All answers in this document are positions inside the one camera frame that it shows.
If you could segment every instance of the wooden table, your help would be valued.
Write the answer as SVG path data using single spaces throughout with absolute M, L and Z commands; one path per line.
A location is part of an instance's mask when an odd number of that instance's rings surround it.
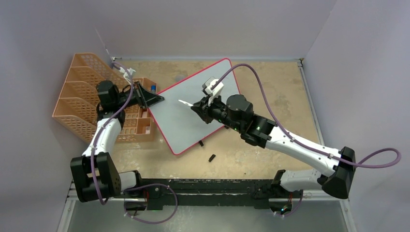
M 157 83 L 157 91 L 174 84 L 177 75 L 188 76 L 215 61 L 119 61 L 136 70 L 134 77 Z M 290 131 L 318 142 L 307 94 L 296 62 L 232 62 L 250 64 L 262 81 L 269 104 Z M 253 103 L 255 113 L 271 118 L 252 72 L 235 70 L 241 94 Z M 273 150 L 246 144 L 234 130 L 222 129 L 185 153 L 174 156 L 159 131 L 148 143 L 117 143 L 112 158 L 118 172 L 138 170 L 142 178 L 271 179 L 277 170 L 311 167 Z M 209 157 L 215 154 L 212 162 Z

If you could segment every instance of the marker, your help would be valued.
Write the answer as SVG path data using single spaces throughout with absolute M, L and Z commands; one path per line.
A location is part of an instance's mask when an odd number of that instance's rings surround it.
M 183 100 L 180 100 L 180 99 L 178 99 L 178 101 L 179 101 L 180 103 L 184 104 L 184 105 L 189 106 L 189 107 L 193 106 L 191 103 L 188 103 L 188 102 L 186 102 L 186 101 L 183 101 Z

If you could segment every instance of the plywood surface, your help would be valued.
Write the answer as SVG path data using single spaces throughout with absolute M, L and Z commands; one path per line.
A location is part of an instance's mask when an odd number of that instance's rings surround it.
M 157 91 L 175 83 L 178 75 L 189 76 L 215 61 L 120 61 L 136 70 L 135 77 L 157 83 Z M 246 62 L 255 68 L 272 110 L 290 131 L 317 142 L 302 77 L 295 62 Z M 252 72 L 235 70 L 241 94 L 253 103 L 257 114 L 271 118 Z M 205 146 L 174 156 L 161 133 L 149 143 L 116 144 L 112 158 L 119 172 L 138 170 L 143 178 L 273 178 L 277 170 L 310 167 L 277 151 L 246 144 L 234 130 L 222 129 L 204 140 Z M 212 162 L 209 157 L 215 154 Z

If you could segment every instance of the gray wall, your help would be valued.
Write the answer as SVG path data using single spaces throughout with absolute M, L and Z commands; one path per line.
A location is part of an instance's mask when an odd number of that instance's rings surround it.
M 358 231 L 410 227 L 410 2 L 338 0 L 306 56 L 305 72 L 324 140 L 358 160 L 390 146 L 388 169 L 358 169 L 351 208 Z M 384 153 L 368 163 L 392 161 Z
M 0 7 L 0 231 L 55 231 L 85 143 L 51 118 L 75 52 L 108 60 L 76 1 Z
M 336 0 L 84 0 L 112 55 L 302 58 Z

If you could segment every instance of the purple hose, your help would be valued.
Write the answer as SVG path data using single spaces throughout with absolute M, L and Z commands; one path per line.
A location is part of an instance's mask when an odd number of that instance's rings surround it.
M 282 124 L 281 124 L 281 123 L 279 122 L 279 120 L 276 118 L 275 114 L 273 114 L 272 109 L 271 109 L 270 106 L 269 106 L 268 100 L 266 99 L 265 91 L 264 91 L 264 88 L 262 87 L 261 80 L 259 79 L 259 76 L 258 76 L 258 74 L 256 73 L 256 71 L 255 71 L 255 70 L 253 69 L 253 67 L 251 67 L 250 65 L 248 65 L 248 64 L 236 64 L 236 65 L 234 65 L 234 66 L 233 66 L 232 68 L 230 68 L 224 75 L 222 75 L 222 77 L 215 83 L 215 85 L 214 85 L 213 87 L 211 87 L 211 90 L 213 90 L 230 72 L 232 72 L 232 70 L 234 70 L 235 68 L 240 67 L 240 66 L 248 67 L 248 68 L 253 72 L 253 74 L 254 74 L 255 77 L 256 77 L 256 80 L 258 81 L 259 88 L 261 89 L 262 96 L 263 96 L 263 98 L 264 98 L 266 107 L 268 108 L 268 111 L 269 111 L 270 115 L 271 115 L 272 118 L 276 121 L 276 123 L 278 124 L 279 128 L 283 131 L 283 133 L 285 133 L 286 136 L 287 136 L 289 139 L 293 139 L 292 136 L 289 134 L 289 132 L 282 126 Z M 345 159 L 341 159 L 341 158 L 339 158 L 339 157 L 331 156 L 330 154 L 328 154 L 328 153 L 326 153 L 326 152 L 323 152 L 323 151 L 317 150 L 317 149 L 315 149 L 315 148 L 312 148 L 312 147 L 310 147 L 310 146 L 307 146 L 307 145 L 301 143 L 300 141 L 298 141 L 298 140 L 296 140 L 296 139 L 294 139 L 293 141 L 294 141 L 296 144 L 298 144 L 299 146 L 301 146 L 301 147 L 303 147 L 303 148 L 305 148 L 305 149 L 307 149 L 307 150 L 310 150 L 310 151 L 313 151 L 313 152 L 316 152 L 316 153 L 325 155 L 325 156 L 327 156 L 327 157 L 329 157 L 329 158 L 338 160 L 338 161 L 340 161 L 340 162 L 343 162 L 343 163 L 346 163 L 346 164 L 349 164 L 349 165 L 355 166 L 355 167 L 361 167 L 361 168 L 387 168 L 387 167 L 390 167 L 390 166 L 393 166 L 393 165 L 397 164 L 397 163 L 400 161 L 400 159 L 401 159 L 401 153 L 400 153 L 397 149 L 395 149 L 395 148 L 390 148 L 390 147 L 389 147 L 389 148 L 383 148 L 383 149 L 380 149 L 380 150 L 378 150 L 378 151 L 375 151 L 375 152 L 371 153 L 370 155 L 366 156 L 366 157 L 365 157 L 364 159 L 362 159 L 360 162 L 354 163 L 354 162 L 350 162 L 350 161 L 345 160 Z M 378 153 L 384 152 L 384 151 L 394 151 L 394 152 L 397 154 L 396 159 L 395 159 L 394 161 L 392 161 L 392 162 L 390 162 L 390 163 L 386 163 L 386 164 L 379 164 L 379 165 L 363 164 L 363 162 L 365 162 L 365 161 L 368 160 L 369 158 L 375 156 L 375 155 L 378 154 Z
M 178 209 L 178 199 L 177 199 L 177 197 L 176 197 L 176 193 L 172 190 L 172 188 L 170 188 L 169 186 L 163 185 L 163 184 L 149 184 L 149 185 L 144 185 L 144 186 L 140 186 L 140 187 L 136 187 L 136 188 L 128 188 L 128 189 L 126 189 L 126 190 L 124 190 L 124 191 L 140 190 L 140 189 L 145 189 L 145 188 L 150 187 L 150 186 L 162 186 L 162 187 L 165 187 L 165 188 L 169 189 L 169 190 L 171 191 L 171 193 L 174 195 L 174 198 L 175 198 L 175 208 L 174 208 L 174 211 L 171 213 L 171 215 L 170 215 L 169 217 L 167 217 L 166 219 L 161 220 L 161 221 L 145 221 L 145 220 L 139 219 L 139 218 L 137 218 L 137 217 L 131 216 L 131 215 L 127 212 L 127 209 L 125 208 L 125 203 L 124 203 L 124 211 L 125 211 L 126 215 L 127 215 L 129 218 L 134 219 L 134 220 L 137 220 L 137 221 L 140 221 L 140 222 L 143 222 L 143 223 L 146 223 L 146 224 L 154 225 L 154 224 L 160 224 L 160 223 L 166 222 L 166 221 L 168 221 L 169 219 L 171 219 L 171 218 L 174 216 L 174 214 L 176 213 L 176 210 Z
M 113 62 L 113 64 L 122 67 L 122 68 L 127 72 L 128 76 L 131 78 L 131 73 L 128 71 L 128 69 L 127 69 L 126 67 L 124 67 L 124 65 L 122 65 L 122 64 L 120 64 L 120 63 L 118 63 L 118 62 L 115 62 L 115 61 Z M 100 200 L 100 203 L 101 203 L 102 205 L 105 205 L 105 204 L 107 203 L 108 198 L 105 199 L 105 201 L 103 200 L 103 196 L 101 195 L 100 187 L 98 186 L 97 176 L 96 176 L 96 174 L 95 174 L 95 165 L 94 165 L 94 152 L 95 152 L 95 147 L 97 146 L 98 139 L 99 139 L 101 133 L 103 132 L 104 128 L 108 125 L 108 123 L 110 123 L 110 121 L 111 121 L 113 118 L 115 118 L 121 111 L 123 111 L 123 110 L 125 109 L 125 107 L 127 107 L 128 103 L 130 102 L 131 97 L 132 97 L 132 91 L 133 91 L 133 89 L 134 89 L 134 85 L 130 85 L 130 86 L 131 86 L 130 94 L 128 95 L 128 98 L 127 98 L 127 100 L 125 101 L 124 105 L 123 105 L 117 112 L 115 112 L 115 113 L 104 123 L 104 125 L 101 127 L 100 130 L 98 130 L 97 134 L 95 135 L 95 139 L 94 139 L 94 141 L 93 141 L 93 143 L 92 143 L 91 157 L 90 157 L 90 159 L 91 159 L 92 180 L 93 180 L 94 185 L 95 185 L 95 190 L 97 191 L 98 199 Z

